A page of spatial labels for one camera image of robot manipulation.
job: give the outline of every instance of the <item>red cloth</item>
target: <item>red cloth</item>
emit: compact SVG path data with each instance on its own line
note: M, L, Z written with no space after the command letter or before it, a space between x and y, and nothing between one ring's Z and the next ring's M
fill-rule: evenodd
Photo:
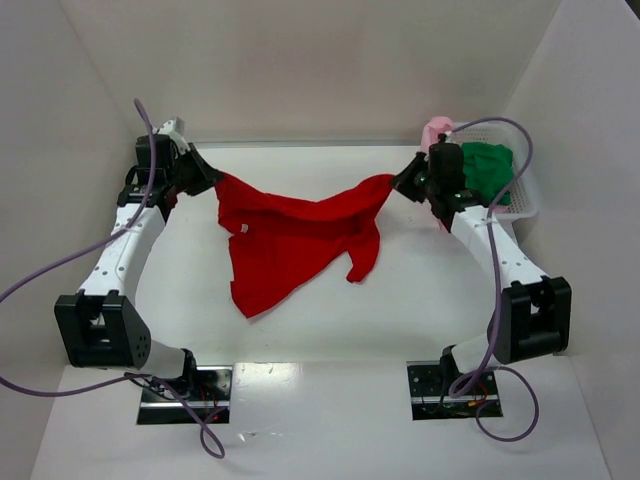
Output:
M361 282L378 257L375 217L391 192L392 175L376 175L319 202L262 193L225 174L215 188L218 223L233 236L231 297L253 317L348 252L349 282Z

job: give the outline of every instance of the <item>wire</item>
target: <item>wire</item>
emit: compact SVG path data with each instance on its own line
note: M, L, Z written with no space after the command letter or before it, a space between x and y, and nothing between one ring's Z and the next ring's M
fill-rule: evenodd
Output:
M533 158L533 140L531 139L531 135L529 135L529 132L527 132L527 130L522 125L520 125L515 120L511 120L510 118L506 118L506 117L480 118L478 120L474 120L473 122L469 122L454 128L453 133L458 133L467 128L473 127L480 123L486 123L486 122L504 122L514 126L518 130L520 130L520 132L522 132L522 134L524 135L524 138L527 142L528 150L527 150L527 157L525 159L524 165L522 165L522 168L518 170L518 172L513 176L513 178L509 181L509 183L507 183L502 188L502 190L498 192L498 194L495 196L493 201L489 204L489 208L487 210L487 230L489 234L489 246L491 247L493 277L494 277L494 283L496 287L495 307L493 310L493 316L489 323L489 327L491 329L491 334L489 335L489 345L487 347L487 351L485 352L484 357L482 358L482 361L480 362L480 365L478 366L478 368L476 370L473 370L472 372L469 372L465 375L460 376L451 384L451 386L449 387L449 396L451 396L452 398L458 398L462 395L466 395L467 393L469 393L469 391L471 391L474 385L478 383L481 375L484 372L494 371L494 369L492 368L487 368L487 365L489 364L489 360L491 359L491 356L495 351L496 344L498 342L498 332L500 330L500 323L502 321L502 303L500 301L500 297L502 295L502 280L500 277L500 264L498 259L498 250L496 247L496 239L493 232L493 223L491 222L491 219L493 217L493 211L498 205L498 202L500 201L500 199L504 196L505 193L511 190L511 188L515 185L515 183L520 179L520 177L522 177L522 175L527 170L527 168L529 168L529 165L531 164L531 159ZM529 390L529 393L531 394L531 398L533 399L533 404L535 407L535 414L534 414L533 421L529 426L529 428L527 428L527 430L521 435L518 435L513 438L498 437L497 435L489 433L487 429L480 422L479 412L481 412L484 408L486 408L487 404L492 403L492 402L485 402L476 411L476 422L478 423L480 430L482 430L483 433L485 433L490 438L493 438L494 440L498 440L500 442L517 442L518 440L522 440L523 438L528 436L535 429L538 423L538 418L539 418L538 398L535 392L533 391L531 384L529 384L529 382L520 373L516 372L512 368L507 368L507 367L501 367L501 368L503 370L506 370L516 375L522 381L522 383L524 383L524 386L527 387L527 390Z
M148 182L144 191L144 195L142 197L142 201L140 202L140 205L138 206L138 209L135 211L135 213L133 214L133 216L131 217L131 220L129 220L127 222L127 224L121 228L120 230L117 230L116 232L114 232L112 235L110 235L109 237L105 238L104 240L100 240L99 242L94 243L93 245L90 245L76 253L72 253L71 255L64 257L56 262L53 262L49 265L46 265L42 268L40 268L39 270L36 270L35 272L31 273L30 275L27 275L26 277L24 277L22 280L19 280L18 282L16 282L15 284L11 285L9 288L7 288L4 292L0 293L0 304L2 304L2 302L4 302L7 298L9 298L9 296L11 296L13 293L15 293L17 290L19 290L20 288L24 287L25 285L27 285L28 283L32 282L33 280L35 280L36 278L41 277L42 275L44 275L45 273L50 272L51 270L54 270L58 267L61 267L62 265L65 265L69 262L72 262L73 260L76 260L80 257L83 257L91 252L94 252L95 250L98 250L99 248L104 247L105 245L108 245L109 243L113 242L114 240L117 240L118 238L120 238L122 235L125 234L125 232L127 232L133 225L135 225L135 223L137 222L138 218L140 217L140 215L142 214L143 210L146 208L147 206L147 202L149 200L149 197L151 196L151 192L153 191L153 182L155 180L155 170L156 170L156 164L157 164L157 153L156 153L156 142L153 138L153 125L151 124L151 121L149 120L149 116L147 115L147 112L144 109L144 106L142 105L142 102L140 102L140 100L138 100L137 98L134 99L133 101L136 110L138 111L138 114L140 115L140 118L142 118L142 121L144 122L145 125L145 129L147 131L147 135L149 136L149 147L151 149L151 162L150 162L150 166L149 166L149 178L148 178ZM69 397L72 395L80 395L82 393L86 393L86 392L91 392L93 390L97 390L99 388L103 388L103 387L107 387L109 385L115 385L116 383L120 383L120 382L126 382L132 379L138 379L138 378L149 378L150 375L146 375L146 374L130 374L128 376L124 376L124 377L120 377L120 378L115 378L113 380L108 380L106 382L101 382L101 383L96 383L95 385L90 385L88 387L83 387L83 388L78 388L76 390L67 390L64 392L43 392L43 391L39 391L39 390L32 390L30 388L25 388L25 387L21 387L20 385L17 385L13 382L10 382L9 380L7 380L6 378L4 378L3 376L0 376L0 385L3 385L4 387L13 390L15 392L18 393L22 393L24 395L30 395L32 397L41 397L41 398L58 398L58 397ZM151 377L151 380L154 381L155 383L158 383L160 385L162 385L165 389L167 389L174 397L176 400L178 400L182 406L185 408L185 410L187 411L187 413L189 414L189 416L191 418L194 419L194 421L200 425L201 431L200 431L200 441L202 443L203 448L206 450L206 452L211 455L212 457L215 458L219 458L222 459L225 456L225 451L224 451L224 447L222 446L222 444L220 443L220 440L218 440L218 437L216 437L216 435L211 431L211 429L207 426L207 424L205 422L203 422L197 415L196 413L193 411L193 409L191 407L189 407L189 405L187 404L186 400L184 400L180 394L178 394L178 392L176 392L173 387L171 387L171 385L169 385L165 380L162 380L160 378L156 378L156 377ZM211 438L216 445L218 446L220 453L216 453L213 450L211 450L205 443L205 439L204 439L204 434L207 434L207 436L209 436L209 438Z
M124 374L125 377L127 377L131 383L133 383L134 385L137 385L138 387L152 393L153 395L156 395L157 397L160 397L164 400L169 400L169 401L175 401L175 398L173 397L167 397L164 394L164 391L161 390L162 387L154 387L151 382L149 382L148 378L143 378L141 380L143 380L145 383L141 383L139 382L137 379L132 378L132 374L131 373L125 373Z
M513 375L515 375L520 379L520 381L524 384L525 387L527 387L527 390L529 390L529 394L531 395L531 400L533 400L533 420L531 420L529 427L527 427L527 429L524 432L522 432L520 435L516 435L515 437L499 437L498 435L491 433L489 430L487 430L487 428L480 421L480 415L482 414L482 411L485 408L487 408L489 405L494 405L498 403L497 400L489 400L487 402L482 403L482 405L480 405L476 410L476 423L478 424L478 428L480 428L482 433L484 433L487 437L492 438L493 440L497 440L498 442L505 442L505 443L519 442L520 440L528 437L538 425L538 420L540 420L540 404L538 403L538 397L536 393L533 391L533 387L531 386L531 384L517 370L514 370L513 368L510 368L510 367L505 367L504 365L489 369L489 371L494 371L494 372L496 370L505 370L509 373L512 373Z

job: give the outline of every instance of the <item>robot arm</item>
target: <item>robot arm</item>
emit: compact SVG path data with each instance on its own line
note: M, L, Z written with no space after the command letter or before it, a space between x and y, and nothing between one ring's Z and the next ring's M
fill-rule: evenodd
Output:
M178 194L198 195L223 176L184 140L182 129L182 120L174 118L154 132L155 180L146 208L135 225L105 247L80 289L60 296L54 309L73 366L148 373L174 380L179 391L194 386L193 354L153 340L134 298L153 243ZM144 198L151 166L148 137L138 138L136 157L137 165L118 195L114 232L125 227Z
M409 166L394 177L392 186L414 202L428 200L436 218L469 249L490 278L494 267L487 222L491 221L503 288L500 331L490 365L566 349L571 287L562 277L549 278L524 255L495 218L488 220L484 199L465 187L462 149L445 139L431 145L428 160L424 152L418 152ZM458 373L478 367L488 348L488 335L489 331L445 349Z

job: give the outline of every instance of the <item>white backdrop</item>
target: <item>white backdrop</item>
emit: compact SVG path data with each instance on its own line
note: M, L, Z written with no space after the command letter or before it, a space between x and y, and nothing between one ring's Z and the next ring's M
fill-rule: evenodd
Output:
M574 285L581 386L613 476L637 476L640 23L623 0L564 0L531 63L557 0L60 3L71 24L52 2L0 3L3 287L109 229L133 96L207 141L415 141L434 114L506 112L537 145L525 244ZM2 372L55 386L51 305L88 263L2 305ZM24 478L50 403L0 403L3 473Z
M0 2L0 290L109 231L133 137L55 2ZM91 259L0 306L0 375L55 390L53 316ZM29 477L52 402L0 387L0 476Z
M501 112L558 0L61 0L129 126L198 141L413 141Z
M638 478L638 52L623 0L565 0L507 109L535 140L545 207L525 247L573 286L569 351L616 480Z

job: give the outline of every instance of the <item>green cloth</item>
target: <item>green cloth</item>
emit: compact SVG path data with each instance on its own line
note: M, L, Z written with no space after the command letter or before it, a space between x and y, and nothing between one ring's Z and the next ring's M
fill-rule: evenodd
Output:
M491 202L513 178L513 152L504 145L480 142L463 143L462 151L467 188L477 190L487 202ZM511 204L511 194L505 193L498 203Z

